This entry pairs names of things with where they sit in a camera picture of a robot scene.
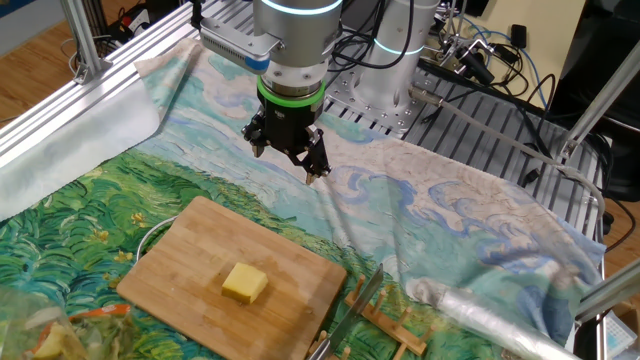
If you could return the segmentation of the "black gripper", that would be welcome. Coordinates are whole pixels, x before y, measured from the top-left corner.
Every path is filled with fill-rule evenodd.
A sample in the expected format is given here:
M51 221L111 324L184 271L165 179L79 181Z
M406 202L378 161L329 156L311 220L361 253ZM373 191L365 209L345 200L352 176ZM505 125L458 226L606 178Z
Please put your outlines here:
M312 184L317 178L331 172L326 154L323 131L310 129L323 111L323 100L301 106L285 106L260 97L262 112L257 112L251 121L242 128L242 134L252 146L255 157L260 157L265 146L289 153L289 159L295 166L306 172L306 184Z

